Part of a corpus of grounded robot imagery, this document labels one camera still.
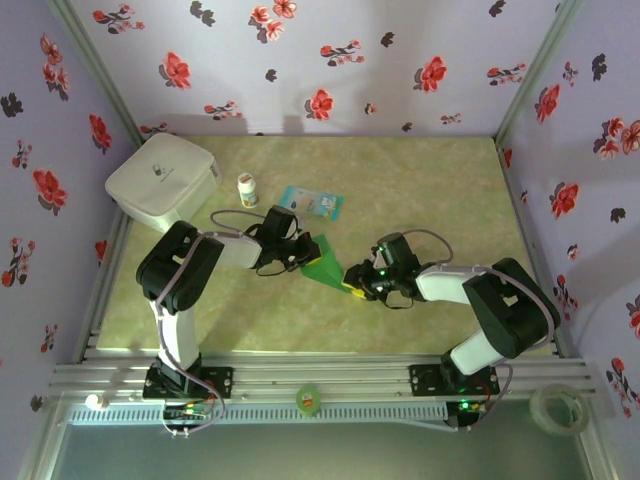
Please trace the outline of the green paper sheet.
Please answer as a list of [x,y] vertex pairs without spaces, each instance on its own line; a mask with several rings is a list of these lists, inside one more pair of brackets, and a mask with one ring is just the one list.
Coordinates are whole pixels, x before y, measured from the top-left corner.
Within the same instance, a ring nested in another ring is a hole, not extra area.
[[317,235],[313,240],[320,248],[321,257],[302,267],[302,275],[322,285],[344,293],[349,293],[350,289],[342,283],[344,270],[338,262],[326,236]]

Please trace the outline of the light blue snack packet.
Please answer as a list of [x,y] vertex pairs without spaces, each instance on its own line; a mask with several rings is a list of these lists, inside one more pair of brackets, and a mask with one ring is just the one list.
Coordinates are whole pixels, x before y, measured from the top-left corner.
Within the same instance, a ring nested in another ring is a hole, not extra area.
[[335,221],[343,203],[343,196],[290,185],[285,188],[278,205],[298,214],[314,215]]

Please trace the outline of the white pill bottle orange label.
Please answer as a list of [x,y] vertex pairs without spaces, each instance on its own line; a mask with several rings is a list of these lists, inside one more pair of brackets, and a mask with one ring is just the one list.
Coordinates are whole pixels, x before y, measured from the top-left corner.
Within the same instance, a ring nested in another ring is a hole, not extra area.
[[254,177],[248,173],[241,173],[237,178],[237,189],[241,203],[245,208],[254,208],[259,202],[257,184]]

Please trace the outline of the small green round container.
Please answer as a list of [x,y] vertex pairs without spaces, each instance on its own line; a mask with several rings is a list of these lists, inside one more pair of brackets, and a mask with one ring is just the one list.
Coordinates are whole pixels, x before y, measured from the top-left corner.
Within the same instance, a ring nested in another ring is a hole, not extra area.
[[306,417],[313,417],[321,407],[321,393],[314,385],[301,387],[296,394],[296,407]]

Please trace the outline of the white lidded storage box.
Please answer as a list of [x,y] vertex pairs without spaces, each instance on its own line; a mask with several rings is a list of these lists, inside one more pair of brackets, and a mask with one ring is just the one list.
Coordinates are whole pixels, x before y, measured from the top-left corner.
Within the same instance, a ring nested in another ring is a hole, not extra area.
[[110,175],[105,189],[128,216],[164,233],[179,220],[191,220],[221,182],[211,152],[159,133]]

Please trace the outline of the clear adhesive tape roll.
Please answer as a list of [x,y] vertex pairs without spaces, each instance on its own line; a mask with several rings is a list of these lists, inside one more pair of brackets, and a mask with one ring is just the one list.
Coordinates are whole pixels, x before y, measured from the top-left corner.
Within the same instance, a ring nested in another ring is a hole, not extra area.
[[577,389],[559,383],[537,389],[529,410],[536,425],[554,436],[578,435],[591,420],[586,398]]

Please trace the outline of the aluminium mounting rail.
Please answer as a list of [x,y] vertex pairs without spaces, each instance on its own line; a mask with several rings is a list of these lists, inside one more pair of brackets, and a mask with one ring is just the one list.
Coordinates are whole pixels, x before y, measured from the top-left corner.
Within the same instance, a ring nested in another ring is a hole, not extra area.
[[[121,352],[90,351],[81,364],[55,368],[50,397],[82,399],[90,393],[124,402],[142,396],[153,356],[127,357]],[[436,363],[434,355],[229,353],[204,358],[211,367],[234,369],[231,402],[287,403],[305,385],[314,385],[329,402],[408,402],[412,395],[408,367]],[[496,368],[504,400],[529,398],[549,384],[565,384],[585,396],[598,391],[591,367],[578,358],[524,355]],[[456,397],[430,397],[458,401]]]

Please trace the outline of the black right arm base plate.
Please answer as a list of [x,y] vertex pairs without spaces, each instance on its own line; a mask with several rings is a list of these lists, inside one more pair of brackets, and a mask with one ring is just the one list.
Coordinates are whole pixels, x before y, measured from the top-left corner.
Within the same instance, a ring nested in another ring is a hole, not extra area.
[[500,393],[493,367],[485,367],[472,375],[447,370],[439,364],[415,364],[408,367],[409,383],[414,397],[480,395],[492,397]]

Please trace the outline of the aluminium side rail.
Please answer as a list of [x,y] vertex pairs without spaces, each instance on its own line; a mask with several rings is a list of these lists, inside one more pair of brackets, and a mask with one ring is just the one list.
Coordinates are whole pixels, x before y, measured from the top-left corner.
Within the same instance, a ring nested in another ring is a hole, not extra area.
[[504,160],[504,149],[502,145],[499,142],[494,141],[494,146],[498,155],[513,210],[515,212],[520,235],[527,254],[528,263],[532,271],[532,276],[540,288],[549,296],[554,306],[558,307],[559,304],[552,292],[552,288],[555,286],[555,280],[546,262],[545,255],[539,248],[539,238],[535,232],[534,225],[531,222],[528,206],[520,199],[519,194],[521,193],[521,189],[510,179],[510,174]]
[[133,220],[117,207],[106,253],[99,267],[73,354],[73,362],[76,364],[85,360],[88,350],[96,348],[132,224]]

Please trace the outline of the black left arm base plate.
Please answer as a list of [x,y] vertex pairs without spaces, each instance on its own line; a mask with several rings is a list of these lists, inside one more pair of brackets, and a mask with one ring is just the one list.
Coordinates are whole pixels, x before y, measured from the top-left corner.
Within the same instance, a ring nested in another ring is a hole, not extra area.
[[[223,399],[231,398],[233,368],[196,366],[188,372],[216,389]],[[212,396],[208,388],[161,363],[154,363],[147,370],[142,390],[145,400],[204,400]]]

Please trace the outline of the aluminium frame post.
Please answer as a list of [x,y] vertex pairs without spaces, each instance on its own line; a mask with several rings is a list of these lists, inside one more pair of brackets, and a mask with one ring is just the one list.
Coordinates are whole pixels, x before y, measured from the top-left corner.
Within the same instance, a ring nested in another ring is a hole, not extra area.
[[493,136],[495,144],[501,143],[506,138],[510,128],[526,108],[525,104],[527,99],[536,87],[537,82],[543,76],[556,50],[562,44],[564,37],[584,2],[585,0],[562,0],[559,3],[554,20],[528,67],[521,86],[518,88],[514,99],[507,109],[499,129]]
[[45,0],[45,2],[65,31],[67,38],[74,45],[78,55],[82,58],[94,82],[116,111],[120,122],[134,145],[140,147],[143,144],[142,135],[71,1]]

